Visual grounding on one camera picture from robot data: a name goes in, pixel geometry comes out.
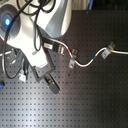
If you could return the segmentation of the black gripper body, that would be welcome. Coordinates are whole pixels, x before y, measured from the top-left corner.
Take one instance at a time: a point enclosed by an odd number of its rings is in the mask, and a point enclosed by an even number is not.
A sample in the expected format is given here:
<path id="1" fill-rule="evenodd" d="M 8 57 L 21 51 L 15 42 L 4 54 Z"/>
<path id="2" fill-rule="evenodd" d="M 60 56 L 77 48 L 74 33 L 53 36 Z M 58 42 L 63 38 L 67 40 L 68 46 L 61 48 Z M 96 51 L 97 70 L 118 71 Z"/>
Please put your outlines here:
<path id="1" fill-rule="evenodd" d="M 48 49 L 44 47 L 41 47 L 41 49 L 43 50 L 43 52 L 38 57 L 41 65 L 31 67 L 34 78 L 37 82 L 41 81 L 42 79 L 48 81 L 49 79 L 51 79 L 51 73 L 55 70 L 55 66 Z"/>

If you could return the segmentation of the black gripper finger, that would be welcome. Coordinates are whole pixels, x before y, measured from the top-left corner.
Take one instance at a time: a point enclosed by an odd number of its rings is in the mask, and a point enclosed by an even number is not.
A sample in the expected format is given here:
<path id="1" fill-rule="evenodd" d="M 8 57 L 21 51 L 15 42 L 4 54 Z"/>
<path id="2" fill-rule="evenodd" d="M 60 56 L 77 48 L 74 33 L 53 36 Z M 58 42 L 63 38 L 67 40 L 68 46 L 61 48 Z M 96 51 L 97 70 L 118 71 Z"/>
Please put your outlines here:
<path id="1" fill-rule="evenodd" d="M 52 78 L 52 76 L 50 74 L 46 74 L 44 77 L 49 89 L 54 93 L 54 94 L 58 94 L 60 91 L 59 86 L 57 85 L 57 83 L 55 82 L 55 80 Z"/>
<path id="2" fill-rule="evenodd" d="M 63 55 L 64 51 L 65 51 L 65 47 L 62 44 L 60 44 L 60 43 L 58 43 L 56 41 L 51 41 L 51 40 L 46 40 L 43 43 L 43 47 L 47 48 L 49 50 L 52 50 L 54 52 L 57 52 L 57 53 L 59 53 L 61 55 Z"/>

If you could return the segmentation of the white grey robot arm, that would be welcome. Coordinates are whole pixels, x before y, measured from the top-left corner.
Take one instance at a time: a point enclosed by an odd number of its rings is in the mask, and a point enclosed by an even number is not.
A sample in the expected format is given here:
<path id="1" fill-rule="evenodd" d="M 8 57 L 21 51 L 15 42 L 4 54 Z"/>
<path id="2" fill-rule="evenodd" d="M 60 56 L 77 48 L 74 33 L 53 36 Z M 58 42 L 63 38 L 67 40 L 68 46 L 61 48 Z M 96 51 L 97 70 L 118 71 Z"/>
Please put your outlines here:
<path id="1" fill-rule="evenodd" d="M 60 89 L 51 76 L 54 65 L 49 50 L 63 55 L 67 49 L 57 38 L 69 27 L 71 4 L 71 0 L 0 0 L 0 37 L 5 47 L 12 47 L 10 63 L 22 55 L 20 79 L 27 80 L 31 67 L 36 81 L 44 78 L 54 94 Z"/>

